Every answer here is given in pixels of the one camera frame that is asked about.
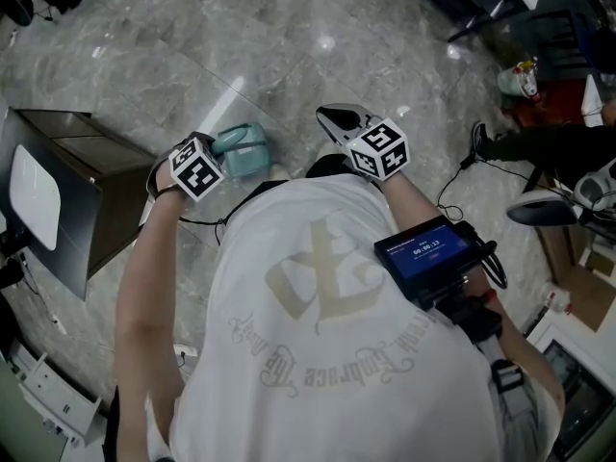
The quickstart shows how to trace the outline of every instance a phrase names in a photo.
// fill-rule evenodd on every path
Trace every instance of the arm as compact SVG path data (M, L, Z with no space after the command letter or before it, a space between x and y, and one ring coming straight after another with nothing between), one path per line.
M173 351L176 232L184 204L179 192L156 200L120 281L115 316L120 462L147 460L146 396L168 442L174 402L184 388Z
M380 187L400 231L441 215L441 212L432 202L401 172L383 182ZM481 296L491 288L482 268L473 269L469 272L468 278L469 283L465 287L465 293L468 296ZM510 361L523 367L529 375L543 385L555 400L562 415L565 396L562 385L560 385L550 363L524 338L505 312L500 301L492 300L486 306L502 316L502 334L499 342L503 354Z

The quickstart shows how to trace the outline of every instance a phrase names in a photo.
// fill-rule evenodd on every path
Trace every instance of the red object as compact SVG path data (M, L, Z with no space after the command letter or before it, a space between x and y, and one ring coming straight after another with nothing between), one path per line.
M497 292L494 289L489 289L488 291L486 291L485 296L488 298L488 302L496 301L497 299L499 299L499 296L497 295Z
M504 110L521 127L539 125L584 124L581 103L586 91L586 79L540 82L537 84L539 102L519 99L515 105Z

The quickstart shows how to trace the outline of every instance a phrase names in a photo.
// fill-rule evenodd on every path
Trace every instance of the black strap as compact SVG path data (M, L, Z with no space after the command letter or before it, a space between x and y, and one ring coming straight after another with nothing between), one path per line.
M186 193L182 190L182 187L180 187L179 185L171 185L170 187L166 187L165 189L159 190L158 193L156 193L156 198L161 196L163 193L167 193L167 192L180 192L181 194L186 196Z
M497 359L491 366L492 379L499 394L524 385L522 368L508 359Z

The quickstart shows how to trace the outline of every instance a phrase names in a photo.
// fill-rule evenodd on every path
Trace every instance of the white power strip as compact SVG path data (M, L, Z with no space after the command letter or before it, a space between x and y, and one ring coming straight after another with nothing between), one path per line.
M183 344L174 344L173 349L175 350L176 356L181 356L182 353L189 357L197 357L199 355L199 351L196 347L185 346Z

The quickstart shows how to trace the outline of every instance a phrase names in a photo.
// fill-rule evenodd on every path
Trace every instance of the wrist strap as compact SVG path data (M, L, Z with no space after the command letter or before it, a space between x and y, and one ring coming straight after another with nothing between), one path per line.
M179 185L171 185L170 187L166 187L165 189L158 191L158 193L156 193L155 200L158 199L158 197L161 196L163 193L167 192L180 192L181 194L186 195L182 190L182 187L180 187Z

